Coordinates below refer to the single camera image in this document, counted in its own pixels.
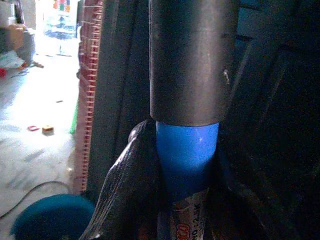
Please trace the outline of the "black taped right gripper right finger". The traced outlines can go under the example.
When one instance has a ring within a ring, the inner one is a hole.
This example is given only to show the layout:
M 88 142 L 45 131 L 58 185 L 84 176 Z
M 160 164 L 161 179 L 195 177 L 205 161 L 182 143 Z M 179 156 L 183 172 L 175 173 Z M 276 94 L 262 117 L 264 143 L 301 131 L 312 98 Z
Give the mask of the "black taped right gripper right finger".
M 250 175 L 244 184 L 236 177 L 225 151 L 218 147 L 209 173 L 206 201 L 206 240 L 300 240 L 270 188 Z

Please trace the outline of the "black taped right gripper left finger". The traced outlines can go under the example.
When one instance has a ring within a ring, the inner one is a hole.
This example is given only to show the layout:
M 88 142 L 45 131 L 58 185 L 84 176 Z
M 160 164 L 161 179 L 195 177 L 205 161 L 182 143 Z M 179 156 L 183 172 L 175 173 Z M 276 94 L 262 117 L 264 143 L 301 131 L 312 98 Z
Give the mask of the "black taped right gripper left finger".
M 156 150 L 156 123 L 146 119 L 109 169 L 81 240 L 155 240 L 166 192 Z

